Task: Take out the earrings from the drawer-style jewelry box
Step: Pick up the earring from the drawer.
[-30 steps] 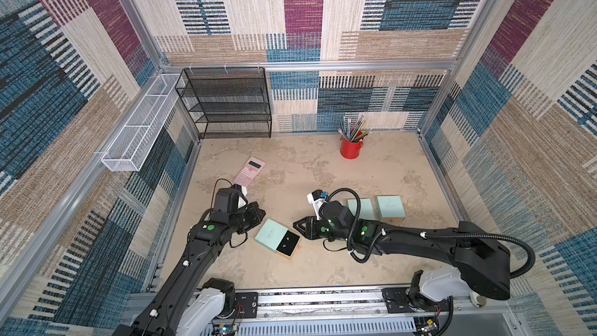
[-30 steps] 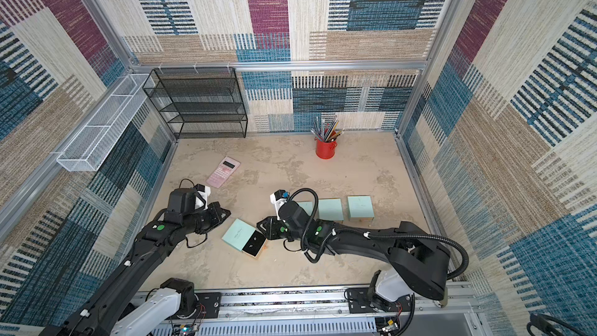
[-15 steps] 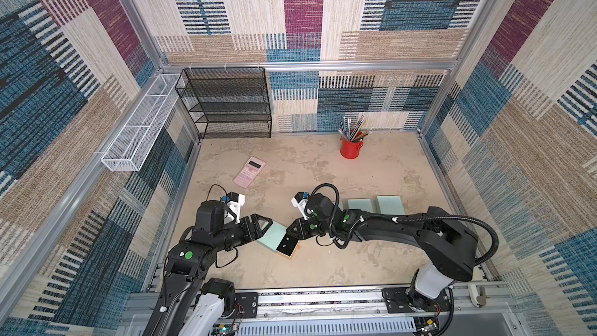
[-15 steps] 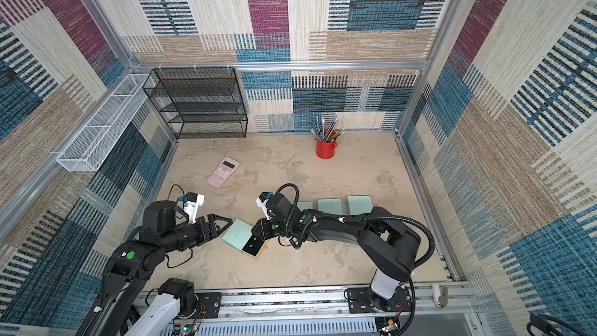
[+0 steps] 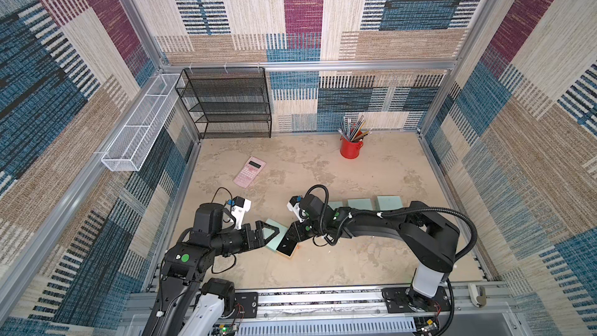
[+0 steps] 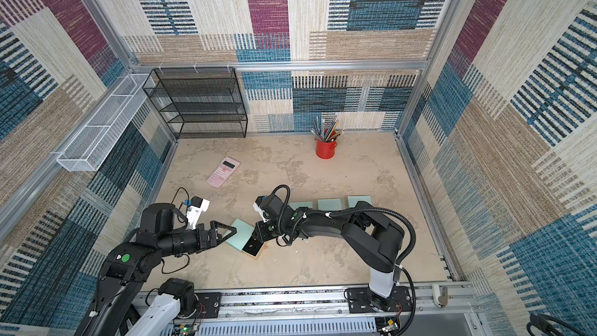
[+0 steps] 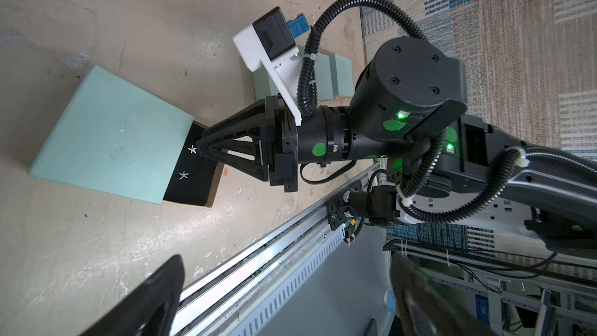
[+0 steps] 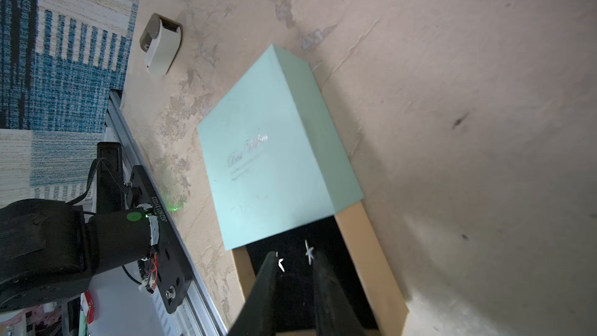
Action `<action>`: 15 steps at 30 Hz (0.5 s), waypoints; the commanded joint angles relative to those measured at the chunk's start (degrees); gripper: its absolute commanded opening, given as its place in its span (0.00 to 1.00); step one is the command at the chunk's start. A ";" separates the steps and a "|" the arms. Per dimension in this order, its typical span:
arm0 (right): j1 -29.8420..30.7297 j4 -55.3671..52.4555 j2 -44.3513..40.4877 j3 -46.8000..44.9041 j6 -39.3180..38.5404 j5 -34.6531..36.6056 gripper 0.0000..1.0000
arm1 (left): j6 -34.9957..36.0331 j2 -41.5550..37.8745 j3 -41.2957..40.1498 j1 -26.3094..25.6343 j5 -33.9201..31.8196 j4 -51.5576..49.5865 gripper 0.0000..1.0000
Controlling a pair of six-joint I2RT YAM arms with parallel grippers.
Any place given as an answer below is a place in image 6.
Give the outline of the mint drawer jewelry box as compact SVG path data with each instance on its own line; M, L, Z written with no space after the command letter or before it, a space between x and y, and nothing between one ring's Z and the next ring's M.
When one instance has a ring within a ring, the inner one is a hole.
M366 202L371 205L370 196L348 196L348 208L354 208L359 202Z

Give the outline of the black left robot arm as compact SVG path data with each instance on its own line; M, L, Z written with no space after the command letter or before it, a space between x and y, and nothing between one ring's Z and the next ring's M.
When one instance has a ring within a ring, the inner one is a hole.
M237 229L217 221L205 229L174 227L174 216L182 216L173 204L149 205L141 214L140 227L116 246L99 272L92 302L76 330L77 335L115 335L133 300L163 258L199 254L218 247Z

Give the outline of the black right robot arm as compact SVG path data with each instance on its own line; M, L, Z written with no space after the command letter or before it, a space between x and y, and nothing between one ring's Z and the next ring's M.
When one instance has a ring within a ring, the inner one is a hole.
M253 209L261 221L255 226L253 238L261 243L275 240L281 247L289 247L297 239L341 238L368 265L369 290L380 299L390 298L397 283L395 270L403 268L403 260L416 244L411 222L398 212L365 201L340 211L293 209L289 197L277 196L281 189L290 190L281 184L254 202Z

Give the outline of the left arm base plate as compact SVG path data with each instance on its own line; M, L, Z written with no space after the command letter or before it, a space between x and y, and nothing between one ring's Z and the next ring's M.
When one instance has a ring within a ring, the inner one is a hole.
M196 292L197 300L191 320L216 319L222 302L221 292Z

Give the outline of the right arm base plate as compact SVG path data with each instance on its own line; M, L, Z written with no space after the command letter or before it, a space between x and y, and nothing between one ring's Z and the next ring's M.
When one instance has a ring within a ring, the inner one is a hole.
M345 289L344 297L351 314L411 312L414 299L406 286L394 286L388 298L375 294L368 287Z

